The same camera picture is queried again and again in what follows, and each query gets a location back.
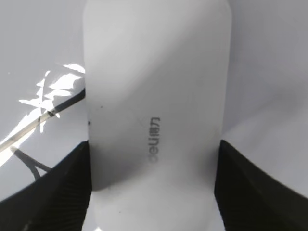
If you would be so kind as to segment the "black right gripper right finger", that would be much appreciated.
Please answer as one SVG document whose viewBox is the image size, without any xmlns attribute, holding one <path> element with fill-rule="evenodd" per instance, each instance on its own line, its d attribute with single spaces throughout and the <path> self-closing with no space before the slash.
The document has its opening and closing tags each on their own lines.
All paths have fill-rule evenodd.
<svg viewBox="0 0 308 231">
<path fill-rule="evenodd" d="M 225 140 L 214 195 L 227 231 L 306 231 L 308 199 L 281 184 Z"/>
</svg>

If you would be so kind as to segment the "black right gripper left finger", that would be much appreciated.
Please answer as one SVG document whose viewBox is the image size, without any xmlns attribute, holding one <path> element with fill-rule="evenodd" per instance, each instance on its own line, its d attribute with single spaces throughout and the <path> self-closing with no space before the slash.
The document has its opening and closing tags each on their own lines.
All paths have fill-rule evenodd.
<svg viewBox="0 0 308 231">
<path fill-rule="evenodd" d="M 91 192 L 90 151 L 84 141 L 43 177 L 0 203 L 0 229 L 80 231 Z"/>
</svg>

